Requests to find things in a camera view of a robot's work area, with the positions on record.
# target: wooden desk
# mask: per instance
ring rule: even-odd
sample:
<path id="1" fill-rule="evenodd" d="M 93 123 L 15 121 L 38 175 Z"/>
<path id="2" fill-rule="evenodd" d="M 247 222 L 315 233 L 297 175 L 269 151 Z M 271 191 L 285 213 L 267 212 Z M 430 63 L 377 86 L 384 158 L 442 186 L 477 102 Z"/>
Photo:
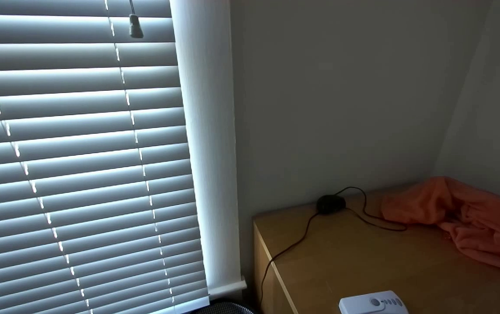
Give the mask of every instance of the wooden desk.
<path id="1" fill-rule="evenodd" d="M 360 210 L 358 200 L 348 206 Z M 377 196 L 369 196 L 370 213 Z M 257 295 L 271 255 L 304 231 L 311 206 L 266 213 L 254 220 Z M 410 314 L 500 314 L 500 269 L 459 255 L 436 229 L 386 233 L 346 210 L 316 217 L 308 238 L 271 264 L 261 308 L 266 314 L 332 314 L 348 295 L 393 290 Z"/>

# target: orange towel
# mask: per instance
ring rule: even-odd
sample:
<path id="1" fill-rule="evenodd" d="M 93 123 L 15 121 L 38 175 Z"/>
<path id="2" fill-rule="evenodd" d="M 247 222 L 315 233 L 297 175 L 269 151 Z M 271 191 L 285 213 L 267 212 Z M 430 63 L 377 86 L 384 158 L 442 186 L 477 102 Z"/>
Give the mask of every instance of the orange towel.
<path id="1" fill-rule="evenodd" d="M 466 257 L 500 268 L 500 198 L 449 179 L 430 179 L 381 201 L 384 220 L 436 226 Z"/>

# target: window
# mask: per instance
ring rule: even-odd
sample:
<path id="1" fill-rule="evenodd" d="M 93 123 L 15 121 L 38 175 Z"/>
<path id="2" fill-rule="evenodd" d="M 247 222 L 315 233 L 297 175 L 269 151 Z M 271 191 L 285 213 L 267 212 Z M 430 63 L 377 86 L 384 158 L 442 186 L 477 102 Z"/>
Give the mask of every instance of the window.
<path id="1" fill-rule="evenodd" d="M 207 304 L 166 0 L 0 0 L 0 313 Z"/>

